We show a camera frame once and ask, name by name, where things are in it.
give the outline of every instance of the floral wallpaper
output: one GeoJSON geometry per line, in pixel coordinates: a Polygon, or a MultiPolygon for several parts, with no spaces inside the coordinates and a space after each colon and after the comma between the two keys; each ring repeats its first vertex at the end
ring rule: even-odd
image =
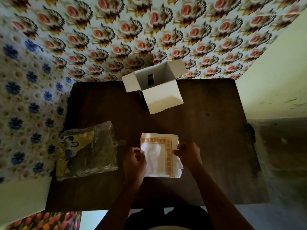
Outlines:
{"type": "Polygon", "coordinates": [[[42,211],[7,225],[6,230],[79,230],[82,212],[42,211]]]}
{"type": "Polygon", "coordinates": [[[5,156],[0,157],[0,182],[50,172],[72,83],[121,81],[133,71],[175,59],[182,59],[189,71],[179,79],[238,79],[306,4],[0,0],[1,59],[6,64],[1,68],[5,156]]]}

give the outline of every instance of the yellow wall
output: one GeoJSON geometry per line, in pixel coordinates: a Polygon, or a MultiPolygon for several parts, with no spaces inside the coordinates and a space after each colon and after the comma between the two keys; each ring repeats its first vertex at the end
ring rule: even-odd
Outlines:
{"type": "Polygon", "coordinates": [[[307,116],[307,9],[236,81],[248,119],[307,116]]]}
{"type": "Polygon", "coordinates": [[[45,209],[51,177],[0,185],[0,229],[45,209]]]}

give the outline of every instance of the floor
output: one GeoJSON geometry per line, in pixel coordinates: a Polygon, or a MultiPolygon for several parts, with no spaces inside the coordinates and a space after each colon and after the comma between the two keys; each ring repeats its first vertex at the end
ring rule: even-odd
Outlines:
{"type": "MultiPolygon", "coordinates": [[[[307,118],[248,122],[271,201],[236,207],[256,230],[307,229],[307,118]]],[[[106,212],[83,212],[80,230],[94,230],[106,212]]]]}

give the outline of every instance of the person's left hand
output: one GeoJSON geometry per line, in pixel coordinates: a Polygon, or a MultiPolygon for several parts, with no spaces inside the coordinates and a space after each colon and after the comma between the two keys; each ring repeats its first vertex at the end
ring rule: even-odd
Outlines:
{"type": "Polygon", "coordinates": [[[138,147],[129,148],[123,164],[127,182],[135,186],[136,189],[140,188],[146,171],[144,153],[140,153],[138,147]]]}

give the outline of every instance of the orange border pattern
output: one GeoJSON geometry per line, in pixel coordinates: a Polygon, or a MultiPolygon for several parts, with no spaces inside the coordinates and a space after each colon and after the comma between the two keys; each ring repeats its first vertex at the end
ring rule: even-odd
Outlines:
{"type": "Polygon", "coordinates": [[[165,174],[174,177],[173,175],[173,157],[172,157],[172,139],[166,137],[141,137],[142,143],[159,143],[165,144],[165,174]]]}

